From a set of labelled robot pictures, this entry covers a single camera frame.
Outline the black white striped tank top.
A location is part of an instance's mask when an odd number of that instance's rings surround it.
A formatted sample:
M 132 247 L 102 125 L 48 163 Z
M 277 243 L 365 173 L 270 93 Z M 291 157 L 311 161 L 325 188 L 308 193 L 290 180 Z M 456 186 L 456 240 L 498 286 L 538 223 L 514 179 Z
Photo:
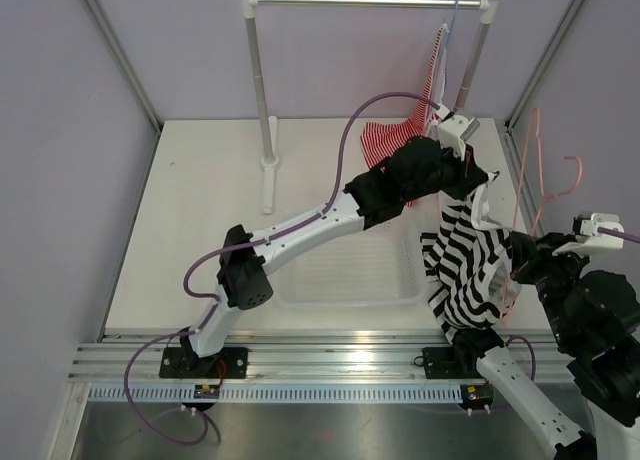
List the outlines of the black white striped tank top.
M 448 342 L 510 319 L 521 286 L 509 279 L 513 230 L 489 217 L 487 182 L 464 200 L 445 196 L 434 232 L 421 235 L 428 306 Z

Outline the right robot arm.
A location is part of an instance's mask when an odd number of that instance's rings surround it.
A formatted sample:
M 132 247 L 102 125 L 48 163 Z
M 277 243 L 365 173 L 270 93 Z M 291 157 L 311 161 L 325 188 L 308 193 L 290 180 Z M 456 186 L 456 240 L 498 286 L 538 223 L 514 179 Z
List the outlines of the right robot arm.
M 550 459 L 639 456 L 639 302 L 626 277 L 585 272 L 588 255 L 569 250 L 572 236 L 510 235 L 512 280 L 535 287 L 558 350 L 587 401 L 594 430 L 568 419 L 516 365 L 495 331 L 463 330 L 454 364 L 480 374 L 518 414 Z

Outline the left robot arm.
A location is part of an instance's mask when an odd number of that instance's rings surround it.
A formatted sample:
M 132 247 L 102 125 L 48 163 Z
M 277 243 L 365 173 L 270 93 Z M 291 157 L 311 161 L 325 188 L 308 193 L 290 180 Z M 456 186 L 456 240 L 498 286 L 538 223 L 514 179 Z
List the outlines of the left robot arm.
M 476 162 L 472 148 L 459 154 L 436 140 L 413 137 L 368 171 L 348 182 L 328 203 L 266 230 L 230 228 L 221 249 L 213 304 L 204 318 L 177 333 L 179 344 L 163 351 L 163 379 L 220 378 L 228 360 L 222 350 L 242 313 L 274 294 L 270 275 L 334 239 L 356 234 L 401 215 L 405 205 L 444 192 L 464 200 L 494 179 Z

